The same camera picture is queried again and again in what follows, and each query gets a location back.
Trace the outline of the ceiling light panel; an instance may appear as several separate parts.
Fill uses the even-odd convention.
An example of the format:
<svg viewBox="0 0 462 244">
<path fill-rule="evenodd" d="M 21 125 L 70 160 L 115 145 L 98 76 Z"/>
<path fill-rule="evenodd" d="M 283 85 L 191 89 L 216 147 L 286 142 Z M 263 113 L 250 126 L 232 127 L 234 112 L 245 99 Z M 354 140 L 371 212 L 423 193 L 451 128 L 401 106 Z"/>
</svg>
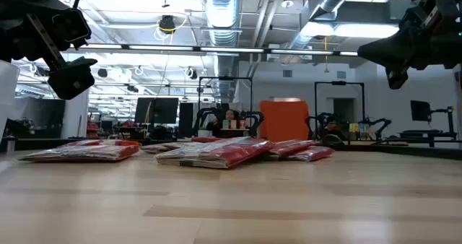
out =
<svg viewBox="0 0 462 244">
<path fill-rule="evenodd" d="M 387 38 L 397 33 L 394 25 L 382 24 L 341 24 L 334 29 L 334 35 L 350 38 Z"/>
</svg>

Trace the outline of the slanted silver air duct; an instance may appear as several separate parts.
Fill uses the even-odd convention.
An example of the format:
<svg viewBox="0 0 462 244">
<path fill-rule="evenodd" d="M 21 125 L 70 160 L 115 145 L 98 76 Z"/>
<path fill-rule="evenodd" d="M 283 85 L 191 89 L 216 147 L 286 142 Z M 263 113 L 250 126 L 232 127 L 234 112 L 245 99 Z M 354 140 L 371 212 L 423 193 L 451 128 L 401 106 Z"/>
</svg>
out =
<svg viewBox="0 0 462 244">
<path fill-rule="evenodd" d="M 309 42 L 317 37 L 328 37 L 333 34 L 334 28 L 330 24 L 318 23 L 315 20 L 335 20 L 338 9 L 346 0 L 307 0 L 300 13 L 299 31 L 283 49 L 303 50 Z"/>
</svg>

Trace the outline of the black station frame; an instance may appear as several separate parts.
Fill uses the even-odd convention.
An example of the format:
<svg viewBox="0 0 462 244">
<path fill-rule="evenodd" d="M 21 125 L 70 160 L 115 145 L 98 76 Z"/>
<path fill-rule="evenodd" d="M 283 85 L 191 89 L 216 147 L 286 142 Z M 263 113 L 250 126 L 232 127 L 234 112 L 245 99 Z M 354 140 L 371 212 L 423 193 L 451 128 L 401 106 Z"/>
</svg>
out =
<svg viewBox="0 0 462 244">
<path fill-rule="evenodd" d="M 320 129 L 315 128 L 315 135 L 318 136 L 319 138 L 322 137 L 322 130 L 324 127 L 324 122 L 322 122 L 321 119 L 318 118 L 320 113 L 318 112 L 318 85 L 319 84 L 329 84 L 332 86 L 346 86 L 346 85 L 359 85 L 361 87 L 361 114 L 362 117 L 361 119 L 365 119 L 365 83 L 364 82 L 345 82 L 341 80 L 337 81 L 331 81 L 331 82 L 314 82 L 314 98 L 315 98 L 315 117 L 318 120 L 319 125 L 321 126 Z"/>
<path fill-rule="evenodd" d="M 197 91 L 199 94 L 199 99 L 198 99 L 198 112 L 196 114 L 196 121 L 193 126 L 193 131 L 194 131 L 194 136 L 199 135 L 199 129 L 203 126 L 206 117 L 209 114 L 214 114 L 215 117 L 217 118 L 218 121 L 222 120 L 225 117 L 225 112 L 229 108 L 225 108 L 222 110 L 221 108 L 201 108 L 201 93 L 203 92 L 203 88 L 212 88 L 212 86 L 209 85 L 204 85 L 202 86 L 201 82 L 203 79 L 208 79 L 209 82 L 213 80 L 219 80 L 221 82 L 234 82 L 235 80 L 248 80 L 250 82 L 250 105 L 253 104 L 253 79 L 250 77 L 229 77 L 229 76 L 221 76 L 221 77 L 199 77 L 199 86 L 197 87 Z M 243 126 L 241 128 L 241 131 L 245 131 L 248 134 L 248 130 Z"/>
</svg>

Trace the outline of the black monitor on stand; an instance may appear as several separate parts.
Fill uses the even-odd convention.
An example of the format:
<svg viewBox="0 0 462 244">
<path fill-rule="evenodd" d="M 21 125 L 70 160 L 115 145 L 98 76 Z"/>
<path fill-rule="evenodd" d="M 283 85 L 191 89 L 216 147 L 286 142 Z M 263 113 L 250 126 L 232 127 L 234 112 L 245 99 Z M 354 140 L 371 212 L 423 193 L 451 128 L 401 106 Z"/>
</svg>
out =
<svg viewBox="0 0 462 244">
<path fill-rule="evenodd" d="M 432 110 L 430 104 L 424 101 L 412 100 L 411 104 L 411 119 L 413 121 L 430 122 L 432 120 Z"/>
</svg>

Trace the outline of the black computer monitor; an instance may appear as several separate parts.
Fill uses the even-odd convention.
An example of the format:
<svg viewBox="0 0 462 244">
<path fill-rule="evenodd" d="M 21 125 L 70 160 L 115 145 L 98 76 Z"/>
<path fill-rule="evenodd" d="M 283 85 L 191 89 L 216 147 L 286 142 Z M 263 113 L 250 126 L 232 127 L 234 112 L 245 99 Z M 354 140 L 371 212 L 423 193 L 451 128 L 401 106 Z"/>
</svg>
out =
<svg viewBox="0 0 462 244">
<path fill-rule="evenodd" d="M 176 123 L 179 100 L 167 97 L 143 97 L 137 100 L 135 123 Z"/>
</svg>

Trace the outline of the black background desk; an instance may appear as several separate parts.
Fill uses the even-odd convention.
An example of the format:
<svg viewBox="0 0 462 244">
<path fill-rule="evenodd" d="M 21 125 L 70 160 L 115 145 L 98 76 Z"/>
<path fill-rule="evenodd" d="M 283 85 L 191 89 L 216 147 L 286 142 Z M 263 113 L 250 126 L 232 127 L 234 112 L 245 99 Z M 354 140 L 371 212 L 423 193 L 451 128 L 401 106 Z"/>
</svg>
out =
<svg viewBox="0 0 462 244">
<path fill-rule="evenodd" d="M 449 138 L 452 141 L 457 139 L 457 133 L 455 132 L 444 132 L 440 130 L 408 130 L 403 131 L 400 134 L 402 139 L 423 139 L 427 140 L 429 147 L 435 146 L 436 138 Z"/>
</svg>

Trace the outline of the orange panel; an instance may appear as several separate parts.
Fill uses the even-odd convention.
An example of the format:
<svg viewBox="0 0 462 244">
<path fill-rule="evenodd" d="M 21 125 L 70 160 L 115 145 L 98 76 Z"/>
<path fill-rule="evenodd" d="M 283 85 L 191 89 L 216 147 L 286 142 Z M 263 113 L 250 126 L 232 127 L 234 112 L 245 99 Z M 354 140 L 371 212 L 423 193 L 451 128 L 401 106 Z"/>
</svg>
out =
<svg viewBox="0 0 462 244">
<path fill-rule="evenodd" d="M 291 139 L 306 140 L 309 116 L 305 101 L 260 101 L 264 121 L 259 126 L 259 136 L 272 142 Z"/>
</svg>

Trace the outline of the person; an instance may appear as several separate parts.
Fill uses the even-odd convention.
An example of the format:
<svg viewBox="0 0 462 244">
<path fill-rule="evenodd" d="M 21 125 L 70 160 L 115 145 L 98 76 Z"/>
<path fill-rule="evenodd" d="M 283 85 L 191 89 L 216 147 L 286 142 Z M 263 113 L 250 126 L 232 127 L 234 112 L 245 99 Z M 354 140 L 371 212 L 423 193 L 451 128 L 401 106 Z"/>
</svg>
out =
<svg viewBox="0 0 462 244">
<path fill-rule="evenodd" d="M 228 129 L 223 129 L 222 128 L 222 122 L 223 120 L 228 120 L 229 124 L 231 120 L 236 120 L 237 121 L 237 128 L 236 129 L 231 129 L 230 127 Z M 238 118 L 238 112 L 235 110 L 227 110 L 225 112 L 225 117 L 216 122 L 217 125 L 217 137 L 219 138 L 232 138 L 232 137 L 239 137 L 241 136 L 241 132 L 238 131 L 238 125 L 239 125 L 239 118 Z"/>
<path fill-rule="evenodd" d="M 324 145 L 344 145 L 346 140 L 340 125 L 333 118 L 327 118 L 321 132 L 321 142 Z"/>
</svg>

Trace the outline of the black monitor stand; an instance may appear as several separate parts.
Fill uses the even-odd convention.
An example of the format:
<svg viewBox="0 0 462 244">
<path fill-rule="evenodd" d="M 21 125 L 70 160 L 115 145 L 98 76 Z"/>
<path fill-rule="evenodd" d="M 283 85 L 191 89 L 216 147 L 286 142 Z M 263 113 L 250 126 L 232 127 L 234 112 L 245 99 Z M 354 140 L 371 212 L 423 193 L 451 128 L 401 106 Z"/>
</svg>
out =
<svg viewBox="0 0 462 244">
<path fill-rule="evenodd" d="M 457 139 L 457 133 L 454 130 L 454 122 L 453 122 L 453 107 L 448 106 L 447 108 L 441 108 L 436 110 L 431 110 L 431 114 L 433 113 L 445 113 L 448 118 L 448 131 L 447 132 L 438 132 L 438 137 L 448 137 L 451 140 L 455 141 Z"/>
</svg>

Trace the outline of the large silver air duct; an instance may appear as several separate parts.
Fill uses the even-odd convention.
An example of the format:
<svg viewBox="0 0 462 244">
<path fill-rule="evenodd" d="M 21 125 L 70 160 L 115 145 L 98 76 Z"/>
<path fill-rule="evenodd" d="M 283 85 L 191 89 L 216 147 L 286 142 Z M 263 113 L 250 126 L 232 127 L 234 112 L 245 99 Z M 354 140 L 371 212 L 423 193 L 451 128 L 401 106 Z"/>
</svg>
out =
<svg viewBox="0 0 462 244">
<path fill-rule="evenodd" d="M 205 0 L 207 24 L 212 27 L 210 40 L 215 47 L 237 47 L 240 0 Z M 217 77 L 237 76 L 236 56 L 215 56 L 214 73 Z M 218 81 L 218 98 L 222 103 L 231 103 L 235 96 L 235 82 Z"/>
</svg>

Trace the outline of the black cabinet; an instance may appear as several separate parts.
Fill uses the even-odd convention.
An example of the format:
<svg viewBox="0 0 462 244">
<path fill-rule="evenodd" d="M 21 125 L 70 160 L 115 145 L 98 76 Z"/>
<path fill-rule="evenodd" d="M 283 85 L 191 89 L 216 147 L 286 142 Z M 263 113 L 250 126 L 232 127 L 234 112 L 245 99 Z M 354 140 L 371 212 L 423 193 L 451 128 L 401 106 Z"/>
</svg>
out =
<svg viewBox="0 0 462 244">
<path fill-rule="evenodd" d="M 190 138 L 193 135 L 193 103 L 181 103 L 178 122 L 178 136 Z"/>
</svg>

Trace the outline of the long ceiling light strip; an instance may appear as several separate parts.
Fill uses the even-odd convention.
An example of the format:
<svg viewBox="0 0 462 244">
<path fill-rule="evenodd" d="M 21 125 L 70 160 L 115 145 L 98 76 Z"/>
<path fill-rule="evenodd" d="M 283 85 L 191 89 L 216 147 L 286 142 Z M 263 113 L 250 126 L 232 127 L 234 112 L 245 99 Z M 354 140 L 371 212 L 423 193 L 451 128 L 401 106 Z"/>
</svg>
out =
<svg viewBox="0 0 462 244">
<path fill-rule="evenodd" d="M 257 54 L 282 54 L 297 56 L 344 56 L 358 57 L 355 51 L 317 51 L 317 50 L 293 50 L 279 48 L 233 48 L 233 47 L 203 47 L 192 45 L 129 45 L 129 44 L 88 44 L 76 49 L 71 46 L 66 53 L 257 53 Z"/>
</svg>

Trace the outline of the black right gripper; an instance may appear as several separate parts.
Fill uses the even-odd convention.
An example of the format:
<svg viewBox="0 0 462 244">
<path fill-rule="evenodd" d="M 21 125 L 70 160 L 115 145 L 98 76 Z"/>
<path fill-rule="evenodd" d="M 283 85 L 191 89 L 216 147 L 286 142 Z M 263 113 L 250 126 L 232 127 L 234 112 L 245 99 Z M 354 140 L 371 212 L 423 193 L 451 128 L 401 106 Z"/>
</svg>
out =
<svg viewBox="0 0 462 244">
<path fill-rule="evenodd" d="M 462 0 L 422 0 L 407 9 L 407 25 L 357 50 L 359 57 L 385 67 L 391 90 L 407 81 L 409 67 L 462 64 Z"/>
</svg>

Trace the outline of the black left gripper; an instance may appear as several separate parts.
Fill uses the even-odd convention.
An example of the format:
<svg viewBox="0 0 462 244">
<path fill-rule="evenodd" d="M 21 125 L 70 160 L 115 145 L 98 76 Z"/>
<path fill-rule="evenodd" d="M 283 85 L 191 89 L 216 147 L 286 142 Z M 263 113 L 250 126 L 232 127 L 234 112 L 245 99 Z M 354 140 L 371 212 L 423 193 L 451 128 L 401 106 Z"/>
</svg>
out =
<svg viewBox="0 0 462 244">
<path fill-rule="evenodd" d="M 62 100 L 94 85 L 92 58 L 66 63 L 61 52 L 87 44 L 91 29 L 83 14 L 59 0 L 0 0 L 0 60 L 43 59 L 51 72 L 47 83 Z"/>
</svg>

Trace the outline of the dark partition panel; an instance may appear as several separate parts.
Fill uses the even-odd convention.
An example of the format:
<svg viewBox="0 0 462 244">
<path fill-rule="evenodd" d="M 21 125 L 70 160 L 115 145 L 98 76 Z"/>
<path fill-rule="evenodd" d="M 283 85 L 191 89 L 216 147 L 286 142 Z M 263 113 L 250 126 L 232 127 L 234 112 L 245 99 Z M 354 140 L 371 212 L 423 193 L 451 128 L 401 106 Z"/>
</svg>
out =
<svg viewBox="0 0 462 244">
<path fill-rule="evenodd" d="M 29 130 L 22 138 L 58 139 L 61 137 L 66 102 L 57 99 L 22 97 L 14 99 L 14 120 L 27 120 Z"/>
</svg>

